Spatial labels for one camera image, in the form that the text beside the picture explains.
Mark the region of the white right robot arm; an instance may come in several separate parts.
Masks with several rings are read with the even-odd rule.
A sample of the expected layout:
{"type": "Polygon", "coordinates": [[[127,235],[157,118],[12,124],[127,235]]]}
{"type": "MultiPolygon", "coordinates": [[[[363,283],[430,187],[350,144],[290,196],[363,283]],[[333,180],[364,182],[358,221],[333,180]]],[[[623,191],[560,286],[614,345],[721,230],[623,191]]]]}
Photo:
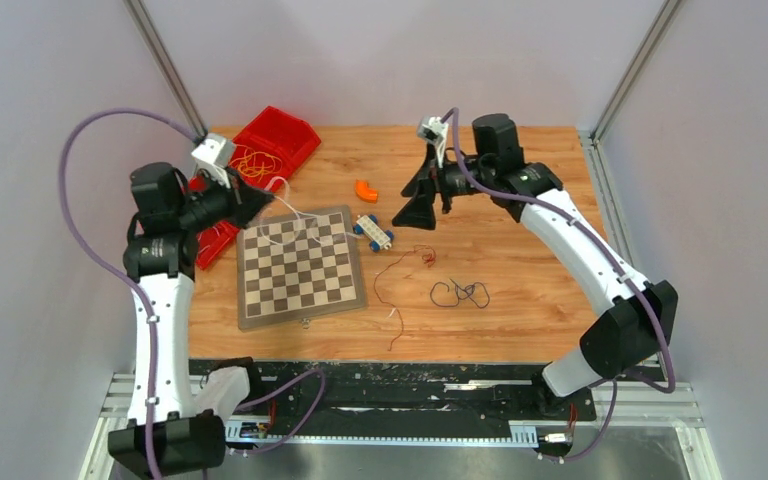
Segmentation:
{"type": "Polygon", "coordinates": [[[458,196],[484,193],[513,220],[536,235],[577,281],[597,316],[577,347],[544,367],[531,390],[531,403],[544,417],[556,417],[579,390],[623,374],[642,380],[638,365],[656,355],[665,364],[665,385],[675,388],[669,353],[678,303],[666,280],[653,283],[629,265],[578,211],[552,170],[529,162],[514,121],[504,113],[472,123],[475,153],[459,148],[458,111],[420,121],[427,144],[422,166],[402,191],[407,204],[392,223],[433,230],[434,203],[449,212],[458,196]]]}

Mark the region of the orange pipe elbow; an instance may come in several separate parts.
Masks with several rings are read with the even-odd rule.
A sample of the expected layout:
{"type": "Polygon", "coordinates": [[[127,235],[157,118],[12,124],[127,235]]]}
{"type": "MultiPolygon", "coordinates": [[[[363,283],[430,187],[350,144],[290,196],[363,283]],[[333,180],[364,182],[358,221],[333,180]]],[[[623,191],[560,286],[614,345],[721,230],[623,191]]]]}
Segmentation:
{"type": "Polygon", "coordinates": [[[379,200],[379,192],[372,188],[366,180],[356,180],[354,192],[358,199],[366,203],[375,204],[379,200]]]}

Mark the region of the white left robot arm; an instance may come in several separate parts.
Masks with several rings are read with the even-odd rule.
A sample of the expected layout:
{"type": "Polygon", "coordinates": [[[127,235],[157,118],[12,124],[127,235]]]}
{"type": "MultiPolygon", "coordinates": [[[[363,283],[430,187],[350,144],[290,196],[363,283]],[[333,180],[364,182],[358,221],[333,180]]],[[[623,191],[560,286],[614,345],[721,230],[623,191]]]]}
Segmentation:
{"type": "Polygon", "coordinates": [[[192,191],[166,162],[130,175],[137,206],[123,254],[136,310],[136,366],[127,424],[108,436],[113,459],[140,479],[160,479],[220,466],[225,424],[237,409],[260,410],[266,388],[252,378],[249,357],[224,360],[193,392],[189,314],[196,279],[198,236],[217,223],[247,226],[274,199],[236,172],[227,183],[205,178],[192,191]]]}

